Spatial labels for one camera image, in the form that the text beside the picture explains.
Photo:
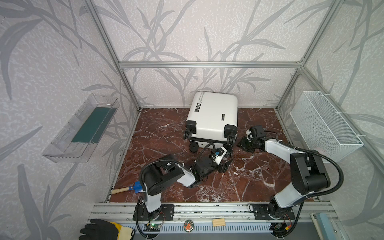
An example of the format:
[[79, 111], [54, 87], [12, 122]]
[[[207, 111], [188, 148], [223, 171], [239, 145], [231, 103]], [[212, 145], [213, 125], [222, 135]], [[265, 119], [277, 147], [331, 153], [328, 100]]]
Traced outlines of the black and white suitcase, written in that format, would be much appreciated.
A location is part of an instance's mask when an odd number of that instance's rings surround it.
[[196, 153], [213, 143], [215, 148], [232, 150], [238, 133], [238, 99], [234, 95], [197, 92], [186, 120], [184, 140]]

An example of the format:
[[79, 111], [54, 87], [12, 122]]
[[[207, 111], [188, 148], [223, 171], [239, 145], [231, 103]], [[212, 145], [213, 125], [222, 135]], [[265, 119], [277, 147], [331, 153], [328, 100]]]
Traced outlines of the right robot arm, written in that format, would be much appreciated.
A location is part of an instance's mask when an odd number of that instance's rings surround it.
[[[344, 183], [343, 170], [334, 160], [315, 150], [295, 147], [282, 140], [268, 137], [261, 125], [248, 129], [238, 147], [249, 153], [261, 150], [290, 164], [291, 182], [276, 193], [267, 206], [267, 213], [272, 219], [280, 219], [306, 199], [334, 193]], [[339, 174], [334, 187], [331, 187], [331, 179], [323, 160], [331, 163]]]

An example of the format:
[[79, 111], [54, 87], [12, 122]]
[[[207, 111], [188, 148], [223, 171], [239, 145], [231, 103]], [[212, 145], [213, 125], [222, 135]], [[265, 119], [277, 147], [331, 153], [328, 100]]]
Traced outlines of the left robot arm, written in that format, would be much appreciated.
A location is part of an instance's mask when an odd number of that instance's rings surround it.
[[232, 163], [233, 147], [223, 145], [215, 147], [209, 143], [199, 153], [190, 166], [178, 161], [174, 155], [166, 155], [144, 166], [139, 180], [134, 184], [135, 193], [143, 193], [135, 210], [134, 220], [148, 219], [150, 222], [163, 214], [162, 192], [174, 183], [180, 183], [186, 188], [194, 188], [206, 181], [212, 173], [225, 173]]

